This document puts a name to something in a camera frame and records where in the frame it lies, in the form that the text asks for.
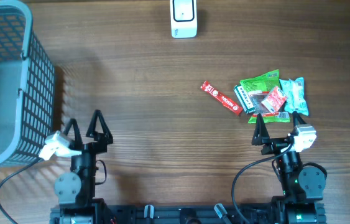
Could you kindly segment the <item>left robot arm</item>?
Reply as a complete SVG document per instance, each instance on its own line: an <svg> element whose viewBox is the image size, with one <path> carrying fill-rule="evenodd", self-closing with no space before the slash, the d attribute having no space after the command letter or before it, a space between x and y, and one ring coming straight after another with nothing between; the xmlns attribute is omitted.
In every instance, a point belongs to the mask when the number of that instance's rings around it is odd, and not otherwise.
<svg viewBox="0 0 350 224"><path fill-rule="evenodd" d="M116 223L116 216L105 201L95 197L95 187L104 183L96 181L96 163L99 162L96 156L107 152L108 145L113 143L113 135L100 110L94 111L86 132L86 136L93 138L93 141L83 143L78 124L73 118L62 134L67 137L71 128L75 133L75 138L67 143L72 152L71 166L55 181L58 207L51 209L49 223Z"/></svg>

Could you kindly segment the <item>green snack bag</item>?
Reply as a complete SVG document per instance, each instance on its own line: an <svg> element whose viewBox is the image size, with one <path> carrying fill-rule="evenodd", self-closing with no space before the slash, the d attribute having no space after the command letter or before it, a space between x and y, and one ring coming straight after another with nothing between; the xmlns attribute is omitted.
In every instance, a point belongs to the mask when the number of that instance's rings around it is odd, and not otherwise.
<svg viewBox="0 0 350 224"><path fill-rule="evenodd" d="M280 88L279 69L272 70L254 78L247 78L240 81L240 85L245 90L246 95L251 100L254 107L252 116L248 123L255 124L257 115L261 114L265 123L289 123L290 116L282 107L278 111L271 111L266 108L262 101L269 92L276 86Z"/></svg>

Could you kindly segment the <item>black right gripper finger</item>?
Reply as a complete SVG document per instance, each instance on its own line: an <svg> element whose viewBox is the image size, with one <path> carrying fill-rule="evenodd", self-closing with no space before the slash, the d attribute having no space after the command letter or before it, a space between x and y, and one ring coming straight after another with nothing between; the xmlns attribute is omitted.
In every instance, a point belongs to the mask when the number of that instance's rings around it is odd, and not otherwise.
<svg viewBox="0 0 350 224"><path fill-rule="evenodd" d="M306 122L302 119L302 117L297 111L294 111L292 113L292 121L294 126L298 126L300 124L306 124Z"/></svg>
<svg viewBox="0 0 350 224"><path fill-rule="evenodd" d="M252 137L251 144L253 146L260 146L268 144L270 141L270 136L264 123L262 115L259 113L256 117L256 127Z"/></svg>

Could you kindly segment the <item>red stick pack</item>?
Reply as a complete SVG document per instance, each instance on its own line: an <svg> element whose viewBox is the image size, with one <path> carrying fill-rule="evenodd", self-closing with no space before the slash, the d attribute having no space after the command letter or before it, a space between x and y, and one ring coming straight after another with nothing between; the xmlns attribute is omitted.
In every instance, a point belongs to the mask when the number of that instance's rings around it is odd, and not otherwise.
<svg viewBox="0 0 350 224"><path fill-rule="evenodd" d="M225 108L232 111L236 115L240 115L243 111L243 108L239 106L235 101L233 101L230 97L221 93L217 88L213 87L211 83L206 80L200 88L219 101Z"/></svg>

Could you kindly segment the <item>teal white tissue pack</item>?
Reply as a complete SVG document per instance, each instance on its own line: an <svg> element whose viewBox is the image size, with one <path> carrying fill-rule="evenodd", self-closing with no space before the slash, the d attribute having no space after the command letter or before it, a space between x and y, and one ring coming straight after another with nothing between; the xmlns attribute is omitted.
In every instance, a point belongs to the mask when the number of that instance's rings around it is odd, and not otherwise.
<svg viewBox="0 0 350 224"><path fill-rule="evenodd" d="M293 113L294 111L309 115L307 102L305 100L305 80L303 77L295 80L280 80L282 91L287 96L285 103L285 111Z"/></svg>

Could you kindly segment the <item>small red candy pack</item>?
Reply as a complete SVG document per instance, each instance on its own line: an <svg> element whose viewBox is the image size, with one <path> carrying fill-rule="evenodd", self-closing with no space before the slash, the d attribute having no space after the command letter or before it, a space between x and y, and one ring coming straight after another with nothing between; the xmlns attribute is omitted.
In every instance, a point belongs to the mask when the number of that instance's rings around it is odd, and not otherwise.
<svg viewBox="0 0 350 224"><path fill-rule="evenodd" d="M286 102L287 96L280 87L275 86L269 94L261 101L261 104L271 113L276 113Z"/></svg>

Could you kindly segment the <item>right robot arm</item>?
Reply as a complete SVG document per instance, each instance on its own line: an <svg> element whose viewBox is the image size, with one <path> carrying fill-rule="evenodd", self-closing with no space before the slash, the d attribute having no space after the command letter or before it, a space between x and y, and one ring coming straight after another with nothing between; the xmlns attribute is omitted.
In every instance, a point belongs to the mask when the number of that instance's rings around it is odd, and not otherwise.
<svg viewBox="0 0 350 224"><path fill-rule="evenodd" d="M257 115L252 144L262 146L261 154L274 155L274 169L283 195L272 197L268 223L326 223L323 191L328 173L314 162L303 163L300 153L309 149L317 135L315 128L294 111L293 130L283 138L271 138L263 116Z"/></svg>

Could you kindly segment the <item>green stick pack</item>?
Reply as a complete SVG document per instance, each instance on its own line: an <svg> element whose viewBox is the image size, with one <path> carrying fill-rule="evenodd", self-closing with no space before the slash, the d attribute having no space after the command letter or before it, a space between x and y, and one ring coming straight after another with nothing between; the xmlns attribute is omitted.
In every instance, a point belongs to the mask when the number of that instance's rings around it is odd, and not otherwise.
<svg viewBox="0 0 350 224"><path fill-rule="evenodd" d="M242 87L242 85L236 85L234 87L234 92L240 101L240 104L246 114L251 114L255 112L255 107L247 94L247 91Z"/></svg>

